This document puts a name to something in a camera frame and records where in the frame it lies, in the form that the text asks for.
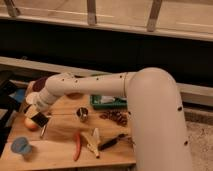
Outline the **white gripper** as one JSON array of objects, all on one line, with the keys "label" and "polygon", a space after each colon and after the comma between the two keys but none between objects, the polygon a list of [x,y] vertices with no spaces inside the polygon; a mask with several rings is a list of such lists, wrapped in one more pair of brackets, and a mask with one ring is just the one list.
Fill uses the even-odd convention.
[{"label": "white gripper", "polygon": [[32,118],[38,114],[38,111],[46,111],[57,100],[58,100],[57,96],[51,94],[46,88],[43,88],[40,92],[37,93],[34,99],[35,105],[30,105],[26,109],[25,116],[28,118]]}]

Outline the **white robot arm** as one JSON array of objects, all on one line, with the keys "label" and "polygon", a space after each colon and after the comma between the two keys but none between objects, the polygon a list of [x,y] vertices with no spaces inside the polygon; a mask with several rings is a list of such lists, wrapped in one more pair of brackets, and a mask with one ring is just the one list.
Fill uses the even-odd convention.
[{"label": "white robot arm", "polygon": [[124,97],[131,114],[137,171],[193,171],[182,99],[174,78],[160,68],[76,78],[49,77],[31,95],[26,116],[44,125],[44,115],[61,96],[82,93]]}]

